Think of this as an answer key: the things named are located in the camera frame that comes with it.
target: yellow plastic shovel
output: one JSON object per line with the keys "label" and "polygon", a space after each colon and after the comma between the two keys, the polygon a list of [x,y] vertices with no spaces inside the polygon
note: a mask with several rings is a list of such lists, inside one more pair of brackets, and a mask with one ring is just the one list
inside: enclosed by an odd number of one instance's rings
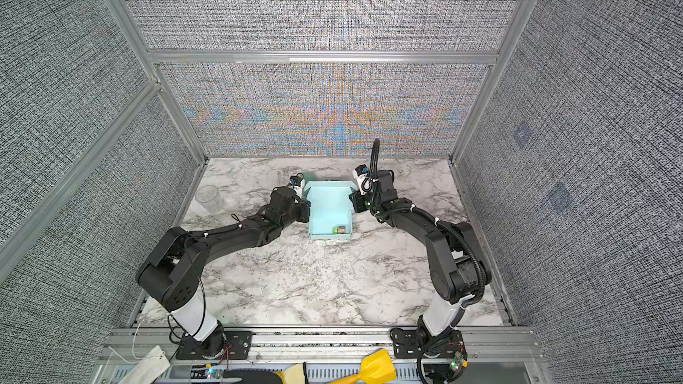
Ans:
{"label": "yellow plastic shovel", "polygon": [[396,369],[385,349],[367,356],[361,362],[361,371],[329,384],[353,384],[364,380],[367,384],[385,384],[396,379]]}

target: textured wall panel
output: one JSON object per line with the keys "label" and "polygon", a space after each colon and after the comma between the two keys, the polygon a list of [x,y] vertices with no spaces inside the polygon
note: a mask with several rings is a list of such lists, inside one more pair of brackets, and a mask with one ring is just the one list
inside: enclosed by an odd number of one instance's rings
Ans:
{"label": "textured wall panel", "polygon": [[[88,379],[109,330],[125,324],[140,292],[135,271],[171,226],[194,170],[152,98],[0,287],[3,383]],[[28,374],[27,359],[40,359]]]}
{"label": "textured wall panel", "polygon": [[102,0],[0,1],[0,244],[147,82]]}
{"label": "textured wall panel", "polygon": [[518,0],[125,0],[150,47],[498,49]]}
{"label": "textured wall panel", "polygon": [[681,0],[539,0],[462,160],[559,383],[683,378]]}
{"label": "textured wall panel", "polygon": [[164,64],[211,156],[446,155],[479,64]]}

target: yellow shovel handle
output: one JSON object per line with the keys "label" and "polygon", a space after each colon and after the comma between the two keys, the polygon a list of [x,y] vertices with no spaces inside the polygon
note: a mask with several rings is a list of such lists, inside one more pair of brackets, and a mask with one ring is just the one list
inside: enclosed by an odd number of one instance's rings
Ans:
{"label": "yellow shovel handle", "polygon": [[361,377],[359,377],[358,375],[351,375],[351,376],[346,377],[346,378],[342,378],[342,379],[338,379],[336,381],[332,381],[329,384],[353,384],[360,379],[361,379]]}

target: white marble tabletop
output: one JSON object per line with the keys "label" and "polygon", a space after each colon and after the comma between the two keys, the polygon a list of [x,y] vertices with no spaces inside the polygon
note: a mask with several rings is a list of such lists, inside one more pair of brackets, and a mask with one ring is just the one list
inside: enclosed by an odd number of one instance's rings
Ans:
{"label": "white marble tabletop", "polygon": [[[193,200],[182,226],[203,230],[254,214],[290,175],[314,172],[318,180],[352,180],[363,159],[211,159],[200,186],[219,188],[226,208],[209,214]],[[466,220],[445,159],[380,159],[396,173],[399,196],[451,222]],[[204,268],[206,303],[224,325],[414,325],[434,288],[424,246],[407,233],[353,214],[349,241],[309,240],[307,224],[294,223],[264,247],[235,252]],[[201,296],[198,290],[195,296]],[[138,320],[166,323],[166,311],[148,299]],[[461,325],[502,325],[487,286]]]}

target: clear glass cup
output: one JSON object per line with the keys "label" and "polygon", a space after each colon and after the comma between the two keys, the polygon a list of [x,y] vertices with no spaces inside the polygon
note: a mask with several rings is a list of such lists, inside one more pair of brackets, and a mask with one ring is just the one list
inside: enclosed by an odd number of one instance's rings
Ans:
{"label": "clear glass cup", "polygon": [[226,208],[226,203],[218,192],[218,187],[215,185],[205,185],[200,187],[195,193],[195,199],[200,205],[209,213],[219,213]]}

